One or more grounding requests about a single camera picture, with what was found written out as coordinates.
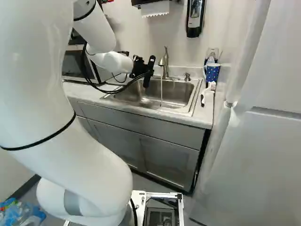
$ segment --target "blue cup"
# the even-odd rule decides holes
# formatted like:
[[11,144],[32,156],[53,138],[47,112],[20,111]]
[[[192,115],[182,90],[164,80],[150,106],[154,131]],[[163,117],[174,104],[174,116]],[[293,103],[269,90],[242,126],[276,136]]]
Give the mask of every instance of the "blue cup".
[[206,78],[206,82],[212,82],[212,81],[217,82],[220,69],[221,69],[221,64],[209,63],[205,65],[203,68],[203,74],[204,77]]

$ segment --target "power cord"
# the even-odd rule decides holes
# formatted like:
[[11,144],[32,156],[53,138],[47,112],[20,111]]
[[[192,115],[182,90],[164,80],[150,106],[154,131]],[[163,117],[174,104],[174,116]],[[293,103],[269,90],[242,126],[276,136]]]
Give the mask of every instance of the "power cord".
[[81,66],[81,71],[82,73],[84,74],[84,77],[85,77],[85,80],[87,81],[87,83],[92,86],[93,88],[95,88],[96,90],[98,91],[101,91],[102,93],[105,93],[105,94],[117,94],[117,93],[120,93],[124,90],[126,90],[131,84],[133,84],[135,81],[141,79],[142,77],[144,77],[146,74],[149,73],[146,72],[146,73],[143,73],[141,75],[138,75],[136,78],[132,79],[131,81],[129,81],[125,86],[121,87],[120,89],[117,89],[117,90],[103,90],[103,89],[99,89],[91,80],[90,78],[88,77],[87,75],[87,67],[86,67],[86,64],[85,64],[85,53],[86,53],[86,49],[87,49],[87,42],[85,42],[85,45],[84,45],[84,48],[81,52],[81,56],[80,56],[80,66]]
[[125,83],[126,80],[127,80],[128,74],[126,74],[126,77],[124,78],[124,81],[118,81],[118,80],[116,79],[116,76],[118,76],[118,75],[120,75],[120,74],[121,74],[121,73],[114,75],[114,74],[112,73],[112,76],[113,76],[113,78],[115,79],[116,82],[119,82],[119,83]]
[[133,210],[133,214],[134,214],[134,222],[135,222],[135,226],[138,226],[138,219],[137,219],[136,207],[135,207],[135,204],[134,204],[134,202],[133,202],[132,199],[131,199],[131,205],[132,205],[132,210]]

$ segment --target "stainless steel sink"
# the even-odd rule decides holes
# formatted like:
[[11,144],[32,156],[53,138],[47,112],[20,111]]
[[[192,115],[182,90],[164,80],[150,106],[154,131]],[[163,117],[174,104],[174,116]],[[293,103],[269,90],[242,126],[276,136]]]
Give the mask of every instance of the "stainless steel sink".
[[103,99],[150,109],[188,113],[193,106],[193,100],[196,99],[194,97],[196,90],[199,89],[199,83],[199,80],[187,82],[163,80],[161,101],[161,80],[151,79],[150,86],[145,89],[141,79],[125,91],[106,95]]

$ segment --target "gray cabinet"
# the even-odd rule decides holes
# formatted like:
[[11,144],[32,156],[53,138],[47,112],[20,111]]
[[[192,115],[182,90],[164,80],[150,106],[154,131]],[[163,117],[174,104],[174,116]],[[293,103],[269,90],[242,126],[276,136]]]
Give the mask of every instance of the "gray cabinet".
[[97,140],[131,167],[189,191],[199,151],[88,120]]
[[197,150],[202,146],[204,129],[81,102],[77,104],[88,119]]
[[95,129],[99,143],[110,149],[131,167],[143,171],[144,159],[139,150],[137,133],[93,120],[89,120],[89,123]]
[[189,191],[199,151],[147,136],[140,142],[147,173]]
[[77,116],[77,118],[79,119],[81,125],[86,129],[86,131],[94,138],[97,139],[97,136],[94,132],[94,130],[92,129],[92,127],[90,126],[88,120],[86,118]]

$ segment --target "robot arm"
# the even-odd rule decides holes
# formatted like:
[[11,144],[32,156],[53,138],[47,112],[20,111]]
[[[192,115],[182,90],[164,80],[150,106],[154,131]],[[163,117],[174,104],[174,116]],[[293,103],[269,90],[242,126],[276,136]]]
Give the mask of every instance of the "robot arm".
[[114,52],[116,39],[96,0],[74,3],[74,29],[87,41],[87,56],[99,67],[112,73],[131,73],[131,58]]
[[[47,212],[117,226],[131,197],[131,172],[83,129],[61,82],[73,9],[83,1],[73,2],[10,0],[0,8],[0,147],[42,176],[37,198]],[[97,5],[94,10],[75,27],[89,50],[110,52],[114,34]]]

